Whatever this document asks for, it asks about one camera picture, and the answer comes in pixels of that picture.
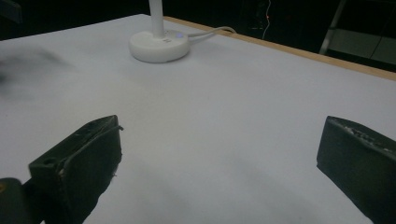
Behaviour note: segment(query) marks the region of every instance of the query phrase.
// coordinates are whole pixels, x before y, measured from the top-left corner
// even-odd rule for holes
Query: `lamp base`
[[[164,38],[154,38],[148,31],[131,37],[129,50],[139,61],[166,63],[186,55],[190,50],[189,38],[178,31],[165,31]]]

